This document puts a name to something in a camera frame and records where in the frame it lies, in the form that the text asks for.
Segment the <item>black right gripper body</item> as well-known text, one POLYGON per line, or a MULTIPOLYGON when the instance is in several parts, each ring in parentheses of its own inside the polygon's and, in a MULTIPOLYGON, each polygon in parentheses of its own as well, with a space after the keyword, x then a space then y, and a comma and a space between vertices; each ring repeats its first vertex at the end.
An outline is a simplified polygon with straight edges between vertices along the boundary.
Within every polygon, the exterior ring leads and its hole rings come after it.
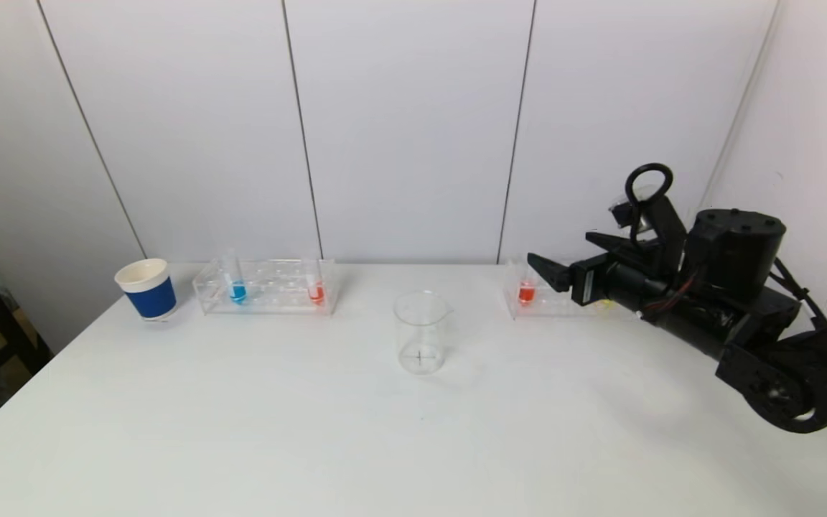
POLYGON ((604 253, 570 265, 571 300, 581 307, 608 300, 636 313, 669 291, 663 246, 643 244, 640 252, 604 253))

